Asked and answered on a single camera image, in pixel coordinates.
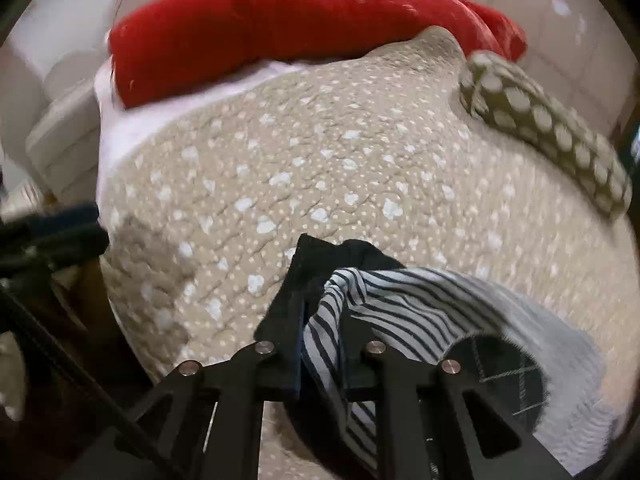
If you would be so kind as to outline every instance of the white sheet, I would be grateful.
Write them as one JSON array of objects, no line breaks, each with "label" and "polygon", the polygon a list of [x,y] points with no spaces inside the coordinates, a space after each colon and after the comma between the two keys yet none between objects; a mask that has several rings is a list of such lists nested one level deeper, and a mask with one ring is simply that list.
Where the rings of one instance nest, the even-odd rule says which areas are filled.
[{"label": "white sheet", "polygon": [[307,66],[305,63],[261,61],[194,93],[125,110],[111,77],[111,59],[107,60],[98,69],[94,83],[100,105],[100,151],[96,190],[98,206],[100,192],[106,179],[117,168],[118,163],[167,123],[190,110],[239,94],[269,79]]}]

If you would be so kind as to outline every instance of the polka dot fabric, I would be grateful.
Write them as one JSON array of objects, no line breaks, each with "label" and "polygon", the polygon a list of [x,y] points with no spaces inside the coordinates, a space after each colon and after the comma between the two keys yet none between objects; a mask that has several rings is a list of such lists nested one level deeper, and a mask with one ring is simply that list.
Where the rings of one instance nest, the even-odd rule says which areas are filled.
[{"label": "polka dot fabric", "polygon": [[460,73],[460,101],[473,116],[537,147],[572,176],[611,220],[631,203],[631,179],[609,141],[592,132],[517,65],[476,52]]},{"label": "polka dot fabric", "polygon": [[[536,150],[460,104],[450,33],[270,80],[158,132],[108,180],[102,266],[143,366],[211,364],[252,340],[302,233],[362,238],[408,266],[503,283],[587,331],[603,398],[628,406],[640,290],[628,223],[602,222]],[[261,479],[330,478],[279,404]]]}]

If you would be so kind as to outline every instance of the black cloth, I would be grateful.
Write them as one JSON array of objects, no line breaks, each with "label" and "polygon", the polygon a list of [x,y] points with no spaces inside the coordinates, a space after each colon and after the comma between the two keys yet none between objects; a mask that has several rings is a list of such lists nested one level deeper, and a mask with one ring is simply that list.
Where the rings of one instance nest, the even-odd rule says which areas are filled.
[{"label": "black cloth", "polygon": [[[262,334],[270,320],[288,308],[292,294],[301,290],[305,297],[306,324],[318,309],[324,284],[334,270],[341,267],[362,270],[404,268],[400,262],[386,256],[368,242],[347,240],[336,246],[303,234],[298,239],[296,253],[282,286],[255,330],[256,341],[263,339]],[[373,478],[343,443],[334,417],[305,367],[302,367],[300,399],[297,402],[284,402],[284,408],[302,442],[325,468],[346,480]]]}]

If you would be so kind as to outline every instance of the clothing pile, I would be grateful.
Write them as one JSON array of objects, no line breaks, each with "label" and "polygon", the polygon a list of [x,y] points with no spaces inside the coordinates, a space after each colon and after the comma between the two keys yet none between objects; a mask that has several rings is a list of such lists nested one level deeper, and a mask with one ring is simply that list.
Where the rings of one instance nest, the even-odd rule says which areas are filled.
[{"label": "clothing pile", "polygon": [[598,396],[601,355],[589,336],[529,298],[467,274],[404,268],[362,240],[334,246],[302,235],[256,340],[300,293],[310,310],[306,378],[300,402],[286,410],[302,440],[336,474],[349,478],[360,470],[350,453],[376,470],[375,404],[348,403],[340,393],[344,309],[409,359],[458,361],[570,473],[604,452],[614,412]]}]

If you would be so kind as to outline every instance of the fabric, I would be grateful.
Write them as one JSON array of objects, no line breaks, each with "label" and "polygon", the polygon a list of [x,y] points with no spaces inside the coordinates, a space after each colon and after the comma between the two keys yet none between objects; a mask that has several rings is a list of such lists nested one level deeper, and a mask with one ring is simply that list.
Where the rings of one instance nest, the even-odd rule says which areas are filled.
[{"label": "fabric", "polygon": [[[284,315],[285,310],[290,308],[289,298],[291,297],[303,298],[305,303],[305,324],[309,317],[316,318],[315,314],[324,294],[324,285],[332,277],[334,271],[342,266],[357,267],[359,270],[403,268],[398,261],[386,256],[373,245],[363,240],[346,240],[339,245],[333,245],[303,234],[298,239],[296,253],[293,256],[282,286],[264,319],[256,329],[254,339],[262,340],[268,337],[266,335],[268,332],[265,332],[265,330],[272,319],[280,318]],[[322,319],[318,321],[323,326],[326,326]],[[522,355],[520,349],[513,346],[505,348],[505,346],[510,345],[509,343],[495,337],[482,338],[482,336],[459,340],[457,344],[447,351],[447,358],[457,359],[465,365],[469,362],[468,356],[470,356],[470,361],[476,368],[475,357],[472,349],[469,348],[469,343],[473,343],[473,347],[478,347],[481,351],[486,349],[488,354],[486,369],[490,370],[489,367],[495,367],[495,373],[489,371],[489,375],[499,375],[498,368],[500,368],[501,372],[507,371],[504,368],[505,365],[509,367],[510,362],[519,363],[521,358],[530,361],[528,356]],[[474,374],[475,370],[471,367],[467,367],[467,370]],[[362,451],[358,452],[358,449],[356,449],[356,455],[354,455],[353,450],[348,448],[346,444],[342,444],[343,435],[340,434],[340,428],[336,423],[335,410],[332,411],[326,402],[326,393],[319,391],[321,381],[318,380],[318,376],[317,372],[310,375],[304,368],[300,398],[296,402],[285,402],[285,410],[293,428],[295,428],[297,435],[309,447],[318,461],[337,477],[361,479],[370,476],[370,470],[373,468],[371,460],[365,461],[365,463],[369,464],[368,470],[363,470],[362,466],[354,460],[356,456],[364,456],[366,458],[367,452],[365,451],[363,454]],[[517,376],[513,377],[516,378],[514,384],[510,384],[508,378],[498,382],[489,382],[489,386],[494,386],[494,393],[508,406],[513,406],[516,402],[520,402],[519,378]],[[485,376],[480,377],[478,375],[478,380],[484,380],[485,378]],[[540,373],[527,374],[526,379],[529,404],[533,405],[533,408],[525,410],[518,416],[527,429],[532,431],[542,406],[542,377]],[[369,410],[366,406],[362,407],[362,409]]]},{"label": "fabric", "polygon": [[356,57],[430,25],[466,54],[517,60],[523,30],[465,0],[156,0],[111,31],[115,80],[127,108],[212,82],[259,59]]},{"label": "fabric", "polygon": [[[536,428],[535,437],[569,473],[577,474],[604,453],[615,414],[600,402],[604,366],[588,336],[522,295],[457,272],[339,269],[305,327],[303,359],[344,428],[343,439],[372,469],[375,404],[348,404],[336,379],[344,336],[338,320],[345,308],[405,357],[430,364],[453,354],[463,359],[471,338],[471,370],[516,420],[529,431]],[[505,342],[497,349],[500,340],[479,334]]]},{"label": "fabric", "polygon": [[[255,330],[254,339],[260,341],[267,337],[265,329],[290,308],[289,298],[297,292],[302,292],[300,296],[305,301],[306,324],[318,310],[324,284],[340,266],[367,270],[402,267],[397,260],[363,240],[345,240],[334,245],[302,234],[282,286]],[[300,397],[296,402],[284,402],[284,409],[297,436],[333,475],[342,480],[371,478],[371,472],[343,443],[324,395],[305,367],[302,368]]]},{"label": "fabric", "polygon": [[[628,221],[603,222],[545,156],[472,118],[464,65],[432,27],[194,110],[121,161],[99,204],[102,271],[150,375],[248,344],[308,233],[526,294],[593,337],[603,399],[624,412],[640,362]],[[332,477],[279,405],[263,431],[261,478]]]},{"label": "fabric", "polygon": [[587,126],[522,69],[476,52],[460,73],[460,102],[492,127],[537,147],[582,187],[609,220],[631,204],[631,179],[609,140]]},{"label": "fabric", "polygon": [[251,90],[274,77],[308,68],[305,63],[261,61],[206,86],[198,92],[164,99],[126,110],[115,88],[111,59],[95,75],[95,95],[100,105],[100,152],[96,202],[118,164],[162,127],[204,105]]}]

